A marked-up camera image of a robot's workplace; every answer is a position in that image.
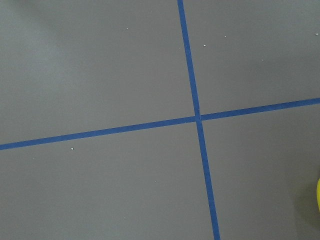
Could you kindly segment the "yellow mango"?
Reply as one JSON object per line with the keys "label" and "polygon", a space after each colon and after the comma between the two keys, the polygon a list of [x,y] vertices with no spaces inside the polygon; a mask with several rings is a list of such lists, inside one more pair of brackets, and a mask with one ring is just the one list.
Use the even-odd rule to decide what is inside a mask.
{"label": "yellow mango", "polygon": [[316,201],[317,201],[318,210],[320,212],[320,178],[318,179],[317,185],[316,185]]}

